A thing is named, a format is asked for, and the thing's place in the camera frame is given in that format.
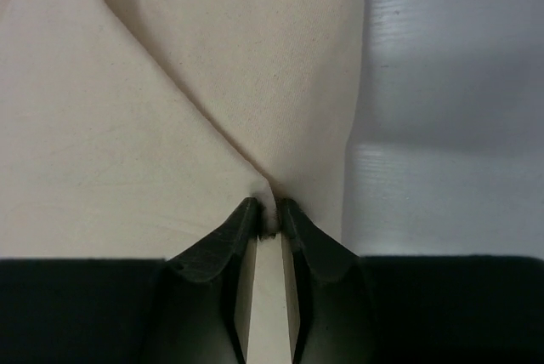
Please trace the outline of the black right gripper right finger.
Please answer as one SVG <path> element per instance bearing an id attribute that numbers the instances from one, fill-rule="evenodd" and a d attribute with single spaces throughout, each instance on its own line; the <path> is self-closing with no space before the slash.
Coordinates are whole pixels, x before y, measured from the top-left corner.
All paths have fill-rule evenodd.
<path id="1" fill-rule="evenodd" d="M 359 258 L 292 199 L 278 213 L 292 362 L 368 363 L 370 302 Z"/>

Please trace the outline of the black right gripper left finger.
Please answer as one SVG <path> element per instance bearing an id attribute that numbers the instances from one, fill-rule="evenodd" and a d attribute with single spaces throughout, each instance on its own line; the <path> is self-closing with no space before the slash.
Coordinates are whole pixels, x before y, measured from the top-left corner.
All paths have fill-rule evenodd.
<path id="1" fill-rule="evenodd" d="M 162 271 L 148 326 L 150 363 L 247 360 L 260 204 L 244 199 Z"/>

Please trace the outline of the beige cloth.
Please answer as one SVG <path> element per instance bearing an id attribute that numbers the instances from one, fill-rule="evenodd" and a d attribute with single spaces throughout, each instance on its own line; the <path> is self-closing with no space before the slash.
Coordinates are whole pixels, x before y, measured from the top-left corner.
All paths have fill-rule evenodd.
<path id="1" fill-rule="evenodd" d="M 244 363 L 288 363 L 278 204 L 340 237 L 365 0 L 1 0 L 1 360 L 150 363 L 166 263 L 260 204 Z"/>

